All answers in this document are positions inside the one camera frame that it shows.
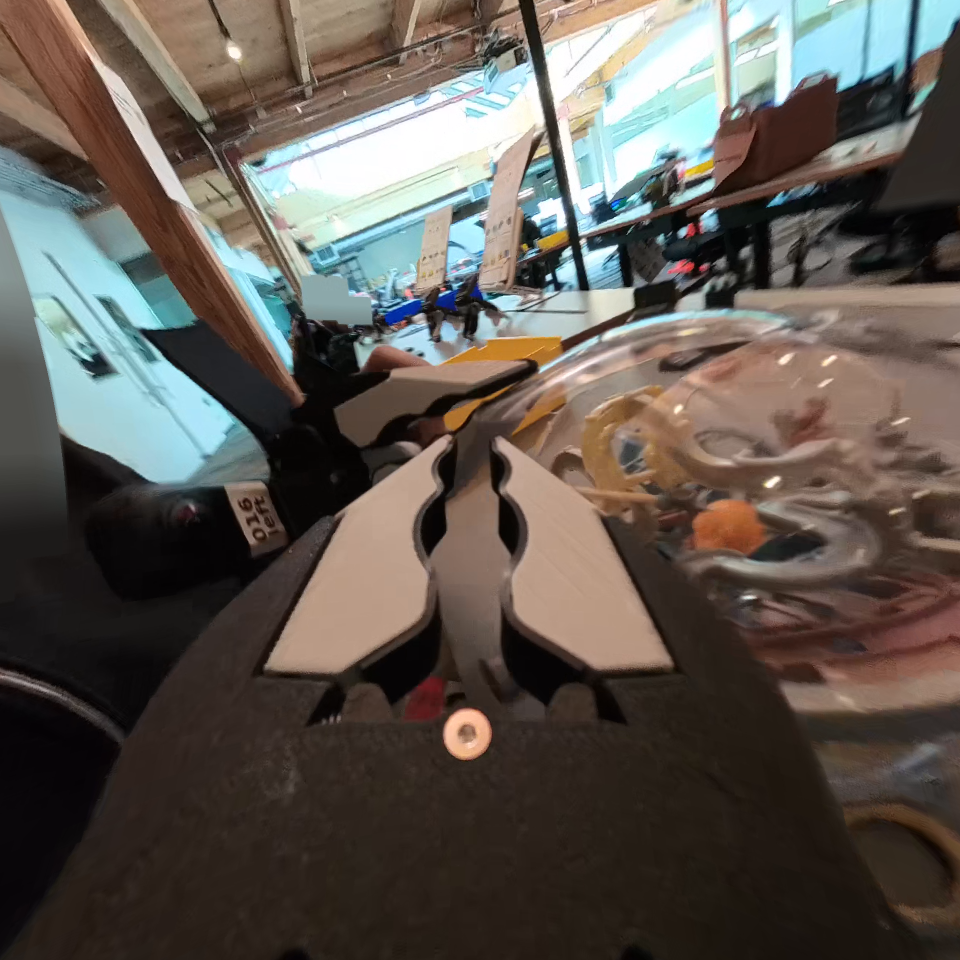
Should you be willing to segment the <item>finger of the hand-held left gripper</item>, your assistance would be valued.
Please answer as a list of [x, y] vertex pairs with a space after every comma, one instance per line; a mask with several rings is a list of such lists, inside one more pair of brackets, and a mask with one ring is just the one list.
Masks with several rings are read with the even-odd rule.
[[342, 437], [358, 449], [386, 447], [401, 441], [414, 423], [484, 402], [531, 378], [537, 369], [526, 358], [399, 367], [337, 405], [333, 417]]
[[416, 459], [424, 448], [412, 440], [399, 440], [362, 450], [362, 460], [370, 479], [385, 479], [405, 464]]

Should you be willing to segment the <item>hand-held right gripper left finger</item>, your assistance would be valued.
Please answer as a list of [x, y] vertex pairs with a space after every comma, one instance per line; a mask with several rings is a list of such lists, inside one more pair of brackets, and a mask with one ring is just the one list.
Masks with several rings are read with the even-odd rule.
[[357, 676], [424, 633], [438, 610], [432, 556], [448, 531], [456, 459], [455, 438], [438, 438], [338, 514], [266, 674]]

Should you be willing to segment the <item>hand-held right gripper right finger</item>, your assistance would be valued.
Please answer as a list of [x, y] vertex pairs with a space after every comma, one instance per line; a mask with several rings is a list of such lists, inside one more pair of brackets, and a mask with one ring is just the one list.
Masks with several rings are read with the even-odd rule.
[[532, 654], [586, 676], [666, 675], [675, 663], [604, 517], [506, 438], [489, 446], [504, 657]]

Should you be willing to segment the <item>clear maze puzzle ball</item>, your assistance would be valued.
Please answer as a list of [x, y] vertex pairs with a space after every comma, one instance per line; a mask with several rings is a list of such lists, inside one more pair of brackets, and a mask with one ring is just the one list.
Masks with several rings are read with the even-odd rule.
[[656, 547], [808, 716], [958, 708], [958, 331], [922, 309], [681, 313], [475, 414]]

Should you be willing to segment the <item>yellow bin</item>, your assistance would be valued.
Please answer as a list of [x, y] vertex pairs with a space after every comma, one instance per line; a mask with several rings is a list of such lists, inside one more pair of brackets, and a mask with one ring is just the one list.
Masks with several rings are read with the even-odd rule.
[[[469, 349], [443, 361], [444, 366], [455, 364], [476, 364], [482, 362], [514, 362], [528, 360], [536, 368], [558, 359], [563, 354], [561, 337], [518, 337], [495, 339], [482, 345], [474, 345]], [[444, 415], [444, 426], [448, 433], [456, 433], [471, 418], [483, 402], [499, 397], [505, 389], [490, 392], [480, 398], [462, 402]], [[550, 417], [566, 404], [566, 395], [560, 392], [553, 399], [539, 400], [534, 407], [524, 415], [520, 424], [512, 433], [517, 435], [522, 430], [533, 426], [544, 418]]]

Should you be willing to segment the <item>cardboard sign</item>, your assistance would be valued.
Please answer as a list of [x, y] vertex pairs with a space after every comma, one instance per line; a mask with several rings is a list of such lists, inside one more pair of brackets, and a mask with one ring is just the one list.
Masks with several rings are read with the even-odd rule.
[[478, 287], [485, 293], [506, 293], [515, 286], [521, 246], [522, 181], [541, 145], [544, 131], [530, 127], [505, 150], [494, 171], [485, 220], [485, 246]]
[[452, 215], [453, 205], [448, 204], [431, 211], [424, 219], [412, 287], [416, 298], [424, 298], [431, 291], [443, 287], [447, 280]]

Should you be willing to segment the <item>white door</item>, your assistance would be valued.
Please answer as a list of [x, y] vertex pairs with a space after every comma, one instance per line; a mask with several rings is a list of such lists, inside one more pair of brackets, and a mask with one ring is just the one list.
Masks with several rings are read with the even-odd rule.
[[207, 462], [231, 418], [149, 342], [154, 317], [138, 292], [48, 250], [30, 284], [62, 433], [148, 479], [185, 478]]

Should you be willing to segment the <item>white ceiling unit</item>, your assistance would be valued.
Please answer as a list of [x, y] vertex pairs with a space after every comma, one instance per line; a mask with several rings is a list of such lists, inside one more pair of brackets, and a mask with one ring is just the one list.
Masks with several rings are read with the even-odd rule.
[[482, 50], [485, 75], [499, 75], [517, 69], [527, 63], [524, 42], [512, 34], [500, 35], [491, 32]]

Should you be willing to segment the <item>white paper label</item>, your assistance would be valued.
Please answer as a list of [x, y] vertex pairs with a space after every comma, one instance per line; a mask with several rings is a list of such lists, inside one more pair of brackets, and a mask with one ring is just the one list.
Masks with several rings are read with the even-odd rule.
[[185, 210], [195, 213], [196, 207], [193, 201], [186, 192], [185, 186], [177, 177], [133, 92], [128, 88], [123, 78], [98, 56], [95, 55], [92, 58], [92, 64], [164, 193]]

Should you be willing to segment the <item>brown bag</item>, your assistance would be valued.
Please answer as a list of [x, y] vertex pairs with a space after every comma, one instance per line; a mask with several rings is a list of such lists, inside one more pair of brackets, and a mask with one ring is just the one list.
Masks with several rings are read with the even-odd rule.
[[725, 196], [764, 184], [833, 146], [837, 138], [837, 78], [804, 78], [778, 105], [725, 109], [713, 140], [713, 193]]

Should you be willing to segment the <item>wooden desk with black legs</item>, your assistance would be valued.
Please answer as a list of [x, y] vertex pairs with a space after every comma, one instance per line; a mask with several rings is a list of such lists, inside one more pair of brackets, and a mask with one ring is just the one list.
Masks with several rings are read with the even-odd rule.
[[752, 252], [752, 284], [771, 285], [772, 224], [785, 217], [856, 204], [872, 198], [886, 172], [904, 154], [921, 120], [906, 120], [848, 138], [810, 162], [761, 184], [723, 196], [704, 195], [690, 204], [691, 217], [713, 212], [724, 230], [745, 229]]

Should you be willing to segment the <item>wooden post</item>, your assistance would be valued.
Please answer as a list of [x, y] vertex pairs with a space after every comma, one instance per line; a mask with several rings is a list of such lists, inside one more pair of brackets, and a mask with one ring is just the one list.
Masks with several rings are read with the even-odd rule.
[[186, 304], [291, 400], [304, 396], [237, 289], [197, 212], [163, 191], [92, 59], [66, 2], [4, 1], [4, 36], [149, 245]]

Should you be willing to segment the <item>grey yellow handled scissors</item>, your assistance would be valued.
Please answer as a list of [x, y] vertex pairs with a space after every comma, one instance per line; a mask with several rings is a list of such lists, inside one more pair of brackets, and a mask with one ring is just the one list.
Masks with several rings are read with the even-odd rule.
[[957, 937], [958, 832], [901, 802], [847, 805], [844, 819], [894, 913], [925, 934]]

